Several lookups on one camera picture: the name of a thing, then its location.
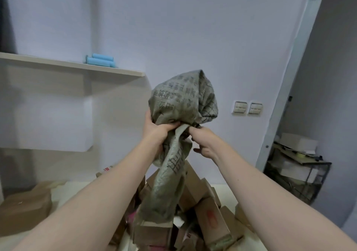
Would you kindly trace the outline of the light blue foam rolls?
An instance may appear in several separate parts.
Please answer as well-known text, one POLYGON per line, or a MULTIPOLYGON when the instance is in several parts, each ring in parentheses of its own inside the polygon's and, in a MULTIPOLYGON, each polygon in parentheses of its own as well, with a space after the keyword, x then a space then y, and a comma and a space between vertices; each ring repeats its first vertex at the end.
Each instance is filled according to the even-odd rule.
POLYGON ((92 53, 92 55, 86 55, 85 62, 89 65, 116 68, 114 57, 108 55, 92 53))

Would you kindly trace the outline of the person's right forearm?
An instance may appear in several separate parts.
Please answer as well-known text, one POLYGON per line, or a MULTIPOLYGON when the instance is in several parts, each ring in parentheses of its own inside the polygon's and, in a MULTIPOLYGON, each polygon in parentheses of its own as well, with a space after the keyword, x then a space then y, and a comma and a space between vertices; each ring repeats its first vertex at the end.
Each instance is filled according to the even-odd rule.
POLYGON ((251 166, 228 144, 214 161, 268 251, 357 251, 333 222, 251 166))

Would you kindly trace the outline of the dark hanging garment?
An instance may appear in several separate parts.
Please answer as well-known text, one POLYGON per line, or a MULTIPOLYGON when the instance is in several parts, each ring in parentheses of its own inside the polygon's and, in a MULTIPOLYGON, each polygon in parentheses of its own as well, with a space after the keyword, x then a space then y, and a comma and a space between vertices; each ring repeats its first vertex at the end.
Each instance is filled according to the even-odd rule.
POLYGON ((0 0, 0 52, 17 53, 9 0, 0 0))

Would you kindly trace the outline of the light wooden wall shelf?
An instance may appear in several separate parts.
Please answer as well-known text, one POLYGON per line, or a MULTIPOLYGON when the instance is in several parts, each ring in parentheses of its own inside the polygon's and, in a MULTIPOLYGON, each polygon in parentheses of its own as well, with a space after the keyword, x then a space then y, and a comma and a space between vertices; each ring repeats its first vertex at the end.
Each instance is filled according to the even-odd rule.
POLYGON ((28 55, 11 54, 11 53, 5 53, 5 52, 0 52, 0 59, 10 60, 10 61, 14 61, 14 62, 22 62, 22 63, 51 65, 51 66, 57 66, 57 67, 63 67, 63 68, 83 69, 83 70, 91 70, 91 71, 97 71, 97 72, 122 74, 122 75, 129 75, 129 76, 135 76, 135 77, 145 77, 146 76, 146 74, 144 72, 140 72, 140 71, 136 71, 136 70, 110 68, 110 67, 89 65, 89 64, 77 63, 77 62, 39 58, 39 57, 28 56, 28 55))

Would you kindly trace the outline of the pink packet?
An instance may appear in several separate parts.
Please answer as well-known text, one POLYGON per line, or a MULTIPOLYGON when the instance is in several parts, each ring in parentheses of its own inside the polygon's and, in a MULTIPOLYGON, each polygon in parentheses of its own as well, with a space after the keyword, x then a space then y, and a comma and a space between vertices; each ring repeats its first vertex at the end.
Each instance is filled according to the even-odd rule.
POLYGON ((130 231, 133 229, 136 215, 137 213, 133 212, 126 217, 126 230, 128 231, 128 234, 130 234, 130 231))

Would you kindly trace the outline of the large flat cardboard box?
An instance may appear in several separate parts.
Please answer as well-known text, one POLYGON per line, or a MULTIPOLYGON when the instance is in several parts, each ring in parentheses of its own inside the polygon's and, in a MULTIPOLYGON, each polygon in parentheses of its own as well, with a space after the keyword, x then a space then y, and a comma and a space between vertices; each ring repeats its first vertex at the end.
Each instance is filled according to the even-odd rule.
POLYGON ((8 196, 0 204, 0 237, 29 231, 45 220, 52 209, 53 181, 8 196))

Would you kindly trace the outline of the white door frame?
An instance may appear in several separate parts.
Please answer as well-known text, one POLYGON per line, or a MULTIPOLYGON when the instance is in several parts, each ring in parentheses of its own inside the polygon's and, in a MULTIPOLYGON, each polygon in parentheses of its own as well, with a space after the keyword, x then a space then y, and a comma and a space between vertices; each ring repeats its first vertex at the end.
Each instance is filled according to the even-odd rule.
POLYGON ((322 0, 306 0, 255 167, 263 172, 322 0))

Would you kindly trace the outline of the white wall light switch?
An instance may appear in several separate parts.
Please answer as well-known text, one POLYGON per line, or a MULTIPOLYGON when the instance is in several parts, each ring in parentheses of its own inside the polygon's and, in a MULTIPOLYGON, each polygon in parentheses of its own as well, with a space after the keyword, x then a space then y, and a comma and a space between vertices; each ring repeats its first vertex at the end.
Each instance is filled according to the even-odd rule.
POLYGON ((246 101, 235 100, 232 106, 231 113, 233 115, 244 115, 247 112, 248 103, 246 101))
POLYGON ((260 116, 263 110, 263 104, 261 103, 250 103, 248 115, 260 116))

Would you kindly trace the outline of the person's right hand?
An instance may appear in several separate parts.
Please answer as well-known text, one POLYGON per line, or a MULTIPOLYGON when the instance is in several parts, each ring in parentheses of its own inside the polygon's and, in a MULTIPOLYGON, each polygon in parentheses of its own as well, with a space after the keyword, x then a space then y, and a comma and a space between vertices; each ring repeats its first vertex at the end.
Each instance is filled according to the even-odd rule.
POLYGON ((213 162, 219 161, 219 157, 214 149, 214 144, 218 142, 218 136, 215 135, 209 128, 207 127, 189 127, 189 134, 191 136, 191 140, 195 142, 199 148, 200 146, 205 147, 207 149, 206 154, 200 154, 205 158, 213 160, 213 162))

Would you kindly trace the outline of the pile of brown cardboard boxes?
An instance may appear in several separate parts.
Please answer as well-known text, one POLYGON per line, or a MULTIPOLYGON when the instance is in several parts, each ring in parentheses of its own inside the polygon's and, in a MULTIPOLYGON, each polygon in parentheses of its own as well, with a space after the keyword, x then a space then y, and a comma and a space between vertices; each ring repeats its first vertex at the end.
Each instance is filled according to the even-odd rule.
MULTIPOLYGON (((241 206, 236 205, 235 213, 222 206, 214 187, 205 178, 199 179, 188 162, 185 169, 186 183, 176 213, 183 224, 177 226, 173 220, 159 225, 143 222, 130 231, 133 246, 128 246, 128 251, 236 251, 247 230, 255 233, 241 206)), ((139 184, 106 251, 118 251, 127 231, 126 217, 138 211, 157 174, 158 170, 139 184)))

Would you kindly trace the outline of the white box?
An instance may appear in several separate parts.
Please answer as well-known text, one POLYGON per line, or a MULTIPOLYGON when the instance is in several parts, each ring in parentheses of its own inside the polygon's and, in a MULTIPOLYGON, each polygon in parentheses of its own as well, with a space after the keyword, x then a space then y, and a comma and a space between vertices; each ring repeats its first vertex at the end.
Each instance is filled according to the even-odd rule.
POLYGON ((309 155, 314 155, 318 146, 317 140, 291 133, 282 133, 279 143, 294 151, 309 155))

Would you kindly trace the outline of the person's left forearm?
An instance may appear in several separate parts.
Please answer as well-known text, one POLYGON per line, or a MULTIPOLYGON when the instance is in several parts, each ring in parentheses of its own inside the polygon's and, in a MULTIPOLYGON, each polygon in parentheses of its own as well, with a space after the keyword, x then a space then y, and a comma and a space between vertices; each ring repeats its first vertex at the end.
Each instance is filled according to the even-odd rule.
POLYGON ((158 151, 146 136, 114 168, 85 186, 12 251, 104 251, 158 151))

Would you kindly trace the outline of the person's left hand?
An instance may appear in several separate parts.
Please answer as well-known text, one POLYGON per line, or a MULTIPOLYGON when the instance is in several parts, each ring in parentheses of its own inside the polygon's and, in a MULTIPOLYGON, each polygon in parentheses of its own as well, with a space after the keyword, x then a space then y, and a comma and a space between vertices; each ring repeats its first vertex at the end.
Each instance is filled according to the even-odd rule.
POLYGON ((144 139, 148 138, 154 145, 156 150, 155 157, 158 157, 163 151, 163 142, 167 138, 168 132, 175 130, 181 125, 180 122, 154 125, 151 128, 145 128, 145 123, 142 131, 142 136, 144 139))

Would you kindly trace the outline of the grey-green printed woven sack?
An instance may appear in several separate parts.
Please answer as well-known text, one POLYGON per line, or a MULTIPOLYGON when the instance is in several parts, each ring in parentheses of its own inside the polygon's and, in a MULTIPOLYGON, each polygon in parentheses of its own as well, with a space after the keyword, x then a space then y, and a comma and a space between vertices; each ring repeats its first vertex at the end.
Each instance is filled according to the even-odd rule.
POLYGON ((170 222, 174 218, 185 186, 185 160, 192 149, 189 127, 198 127, 218 116, 211 82, 203 70, 179 74, 157 85, 149 99, 151 118, 156 125, 181 122, 168 132, 163 152, 153 164, 159 168, 151 192, 137 211, 136 222, 170 222))

